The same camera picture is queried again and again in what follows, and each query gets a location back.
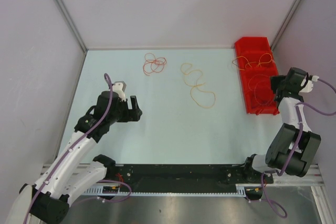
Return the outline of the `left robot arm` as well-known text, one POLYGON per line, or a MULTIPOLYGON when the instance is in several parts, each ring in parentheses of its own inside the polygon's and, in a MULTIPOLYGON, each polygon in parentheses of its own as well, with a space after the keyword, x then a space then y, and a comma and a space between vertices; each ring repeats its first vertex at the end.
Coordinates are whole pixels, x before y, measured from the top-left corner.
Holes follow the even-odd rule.
POLYGON ((46 223, 60 223, 75 200, 97 182, 110 182, 119 171, 113 159, 96 156, 90 165, 76 176, 73 172, 114 123, 137 122, 142 111, 136 96, 126 98, 122 83, 102 92, 97 103, 82 116, 68 144, 39 179, 24 185, 13 204, 14 213, 7 223, 27 223, 33 215, 46 223))

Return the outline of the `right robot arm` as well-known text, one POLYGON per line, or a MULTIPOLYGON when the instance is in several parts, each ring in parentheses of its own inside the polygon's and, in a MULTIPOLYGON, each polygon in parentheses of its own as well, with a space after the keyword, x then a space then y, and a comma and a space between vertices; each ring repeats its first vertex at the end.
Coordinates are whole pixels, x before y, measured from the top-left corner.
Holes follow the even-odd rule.
POLYGON ((246 159, 242 176, 249 183, 256 183, 266 173, 303 177, 321 143, 303 112, 302 93, 312 91, 312 76, 292 67, 286 75, 270 77, 270 84, 282 126, 265 155, 254 154, 246 159))

